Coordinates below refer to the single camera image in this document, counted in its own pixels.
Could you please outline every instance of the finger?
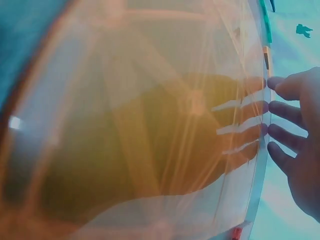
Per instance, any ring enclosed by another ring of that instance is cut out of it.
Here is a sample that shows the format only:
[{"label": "finger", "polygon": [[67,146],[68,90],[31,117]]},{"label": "finger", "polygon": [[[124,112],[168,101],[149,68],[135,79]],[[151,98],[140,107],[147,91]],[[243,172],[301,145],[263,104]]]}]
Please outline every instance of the finger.
[{"label": "finger", "polygon": [[271,124],[269,126],[268,133],[272,138],[285,145],[295,153],[298,153],[306,142],[306,138],[292,134],[291,132],[288,132],[275,124]]},{"label": "finger", "polygon": [[212,114],[222,127],[226,127],[235,123],[242,124],[250,118],[261,116],[262,114],[267,113],[268,110],[269,107],[266,101],[257,101],[245,105],[242,108],[228,107],[215,110]]},{"label": "finger", "polygon": [[292,168],[293,157],[286,154],[275,142],[270,142],[267,146],[268,152],[272,160],[277,166],[284,172],[285,175],[289,176]]},{"label": "finger", "polygon": [[306,78],[307,72],[292,74],[287,78],[272,77],[268,80],[268,86],[284,100],[299,100],[301,95],[302,83]]},{"label": "finger", "polygon": [[279,76],[273,76],[273,77],[270,77],[268,80],[267,80],[267,85],[268,85],[268,88],[272,89],[272,90],[276,90],[276,86],[280,83],[282,83],[283,81],[285,80],[284,77],[279,77]]},{"label": "finger", "polygon": [[257,155],[259,150],[259,142],[253,142],[252,144],[246,146],[244,149],[234,152],[227,156],[228,165],[226,168],[226,173],[241,167],[243,164],[246,164],[250,160],[253,160]]},{"label": "finger", "polygon": [[280,101],[272,101],[269,103],[269,111],[280,118],[292,122],[302,129],[306,129],[299,107],[291,106]]},{"label": "finger", "polygon": [[221,135],[221,142],[223,143],[223,152],[238,149],[245,144],[252,143],[258,140],[261,136],[268,133],[268,126],[266,124],[255,125],[249,127],[243,132],[227,133]]}]

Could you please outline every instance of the curved transparent surface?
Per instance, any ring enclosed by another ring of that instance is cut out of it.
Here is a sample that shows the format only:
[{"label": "curved transparent surface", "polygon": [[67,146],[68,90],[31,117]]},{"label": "curved transparent surface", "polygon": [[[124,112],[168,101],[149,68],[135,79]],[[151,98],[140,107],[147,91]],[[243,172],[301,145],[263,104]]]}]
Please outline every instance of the curved transparent surface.
[{"label": "curved transparent surface", "polygon": [[2,143],[7,239],[209,239],[243,223],[265,127],[246,0],[78,0]]}]

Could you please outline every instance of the hand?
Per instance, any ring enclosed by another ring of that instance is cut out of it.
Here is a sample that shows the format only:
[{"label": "hand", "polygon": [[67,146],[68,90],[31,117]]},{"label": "hand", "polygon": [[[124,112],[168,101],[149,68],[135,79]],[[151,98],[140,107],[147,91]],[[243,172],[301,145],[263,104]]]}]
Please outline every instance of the hand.
[{"label": "hand", "polygon": [[[227,76],[187,74],[100,115],[79,118],[74,112],[43,188],[49,207],[68,215],[135,198],[184,195],[212,184],[255,157],[262,131],[261,125],[221,135],[217,129],[262,115],[268,104],[214,112],[212,107],[242,100],[265,85],[259,77],[240,84]],[[252,144],[224,153],[247,143]],[[72,175],[59,177],[61,169]]]},{"label": "hand", "polygon": [[272,77],[268,86],[287,101],[300,101],[300,108],[273,101],[271,113],[307,130],[308,137],[294,135],[271,124],[268,133],[297,153],[293,158],[275,143],[268,144],[271,158],[287,175],[295,203],[320,222],[320,68],[293,74],[287,78]]}]

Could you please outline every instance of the fingertip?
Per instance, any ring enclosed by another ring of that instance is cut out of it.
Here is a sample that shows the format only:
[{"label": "fingertip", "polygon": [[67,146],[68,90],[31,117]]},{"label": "fingertip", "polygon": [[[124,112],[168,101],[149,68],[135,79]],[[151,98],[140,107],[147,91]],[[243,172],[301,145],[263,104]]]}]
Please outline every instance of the fingertip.
[{"label": "fingertip", "polygon": [[261,125],[261,134],[262,134],[262,136],[265,136],[265,135],[267,135],[267,133],[268,133],[268,125],[263,123]]},{"label": "fingertip", "polygon": [[270,77],[268,80],[267,80],[267,86],[272,89],[272,90],[276,90],[276,87],[282,83],[284,81],[284,78],[283,77],[279,77],[279,76],[273,76],[273,77]]},{"label": "fingertip", "polygon": [[262,114],[266,114],[267,112],[269,112],[269,103],[266,101],[263,101],[262,104]]},{"label": "fingertip", "polygon": [[273,158],[275,152],[278,150],[279,146],[278,144],[276,144],[274,141],[271,141],[268,143],[267,145],[267,149],[268,149],[268,152],[271,156],[271,158]]},{"label": "fingertip", "polygon": [[270,113],[274,114],[275,112],[277,112],[277,109],[279,107],[279,102],[278,101],[271,101],[268,104],[268,110],[270,111]]}]

